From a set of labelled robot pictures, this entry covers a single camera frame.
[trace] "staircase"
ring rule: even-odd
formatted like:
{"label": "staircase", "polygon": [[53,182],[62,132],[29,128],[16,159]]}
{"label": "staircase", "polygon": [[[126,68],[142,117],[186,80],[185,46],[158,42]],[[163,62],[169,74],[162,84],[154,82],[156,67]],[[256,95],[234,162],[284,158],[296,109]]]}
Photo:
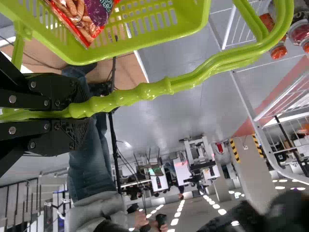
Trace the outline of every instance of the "staircase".
{"label": "staircase", "polygon": [[57,194],[53,192],[66,189],[66,180],[63,176],[47,175],[0,188],[0,231],[5,226],[30,222],[31,215],[43,212],[46,201],[57,205]]}

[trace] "lime green shopping basket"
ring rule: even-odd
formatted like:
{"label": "lime green shopping basket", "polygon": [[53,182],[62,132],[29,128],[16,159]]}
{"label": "lime green shopping basket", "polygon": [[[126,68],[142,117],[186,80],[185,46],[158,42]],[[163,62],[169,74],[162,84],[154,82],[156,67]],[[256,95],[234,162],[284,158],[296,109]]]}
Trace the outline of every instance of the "lime green shopping basket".
{"label": "lime green shopping basket", "polygon": [[[14,21],[17,34],[21,35],[19,37],[21,41],[17,41],[15,50],[18,50],[16,48],[19,47],[22,48],[22,36],[29,39],[33,36],[72,64],[87,64],[190,35],[206,25],[210,7],[210,0],[128,0],[120,2],[119,9],[115,9],[109,24],[102,33],[107,40],[113,38],[115,34],[119,36],[121,32],[117,29],[119,30],[122,25],[123,29],[128,29],[124,30],[126,34],[118,42],[113,40],[104,44],[104,41],[100,41],[99,45],[99,41],[96,40],[95,47],[85,50],[71,34],[59,32],[66,31],[64,27],[54,25],[53,28],[47,29],[46,27],[51,23],[49,19],[43,19],[45,24],[42,24],[39,18],[30,16],[27,8],[17,1],[1,0],[0,2],[0,11]],[[119,106],[131,105],[141,100],[153,100],[163,94],[174,94],[194,88],[212,75],[252,64],[286,34],[293,19],[294,0],[274,0],[277,19],[271,33],[268,33],[247,0],[233,0],[233,2],[254,33],[257,40],[255,44],[225,50],[213,55],[193,72],[178,77],[165,77],[156,83],[139,84],[131,90],[116,90],[103,98],[92,97],[83,103],[71,103],[63,111],[36,112],[24,109],[16,111],[4,109],[0,120],[89,117],[100,111],[109,112]],[[44,3],[37,2],[34,6],[37,7],[36,12],[43,6],[44,11],[48,12],[48,17],[52,17]],[[59,35],[65,35],[65,39],[60,39]]]}

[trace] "black object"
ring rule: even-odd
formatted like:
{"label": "black object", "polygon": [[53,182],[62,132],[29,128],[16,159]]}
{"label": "black object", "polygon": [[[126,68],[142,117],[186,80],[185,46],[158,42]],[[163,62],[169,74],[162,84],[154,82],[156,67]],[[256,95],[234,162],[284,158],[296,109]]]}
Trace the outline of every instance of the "black object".
{"label": "black object", "polygon": [[166,224],[167,219],[168,216],[166,216],[165,214],[158,214],[157,216],[155,216],[155,220],[158,222],[159,230],[162,225]]}
{"label": "black object", "polygon": [[162,188],[161,181],[160,181],[160,178],[158,176],[156,177],[156,184],[158,186],[158,189]]}
{"label": "black object", "polygon": [[300,191],[288,191],[273,200],[265,215],[260,215],[247,201],[243,201],[197,232],[236,232],[231,226],[233,221],[238,221],[241,231],[245,232],[307,232],[308,208],[308,196]]}
{"label": "black object", "polygon": [[[0,53],[0,107],[60,111],[88,100],[76,78],[54,73],[22,74]],[[0,177],[25,153],[56,156],[76,150],[90,118],[34,119],[0,123]]]}

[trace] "packaged food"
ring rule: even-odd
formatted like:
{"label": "packaged food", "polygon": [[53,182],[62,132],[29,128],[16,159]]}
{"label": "packaged food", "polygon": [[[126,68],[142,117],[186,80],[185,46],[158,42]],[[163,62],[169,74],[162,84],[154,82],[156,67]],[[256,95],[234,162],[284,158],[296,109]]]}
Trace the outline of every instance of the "packaged food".
{"label": "packaged food", "polygon": [[[260,16],[260,19],[263,22],[263,24],[266,26],[269,32],[271,32],[274,29],[275,22],[270,16],[270,14],[268,13],[263,14]],[[287,48],[284,46],[285,40],[286,40],[286,35],[273,48],[269,50],[270,55],[273,59],[280,59],[288,53]]]}
{"label": "packaged food", "polygon": [[59,20],[88,48],[104,29],[115,4],[120,0],[50,0]]}

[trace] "basket handle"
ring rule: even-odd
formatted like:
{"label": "basket handle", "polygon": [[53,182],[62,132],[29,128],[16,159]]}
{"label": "basket handle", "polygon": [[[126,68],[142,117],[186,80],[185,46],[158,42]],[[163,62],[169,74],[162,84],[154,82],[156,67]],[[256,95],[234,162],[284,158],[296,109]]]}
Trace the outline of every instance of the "basket handle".
{"label": "basket handle", "polygon": [[228,70],[247,66],[275,46],[286,34],[293,19],[294,0],[274,0],[277,9],[277,22],[271,33],[255,14],[247,0],[233,0],[242,17],[254,33],[257,43],[232,48],[211,56],[194,71],[178,77],[165,77],[156,83],[141,83],[134,89],[116,90],[106,97],[92,97],[83,103],[71,103],[60,112],[35,112],[18,110],[0,116],[1,120],[25,120],[42,117],[90,117],[97,112],[109,112],[119,106],[129,106],[140,100],[153,100],[163,94],[174,94],[194,88],[210,76]]}

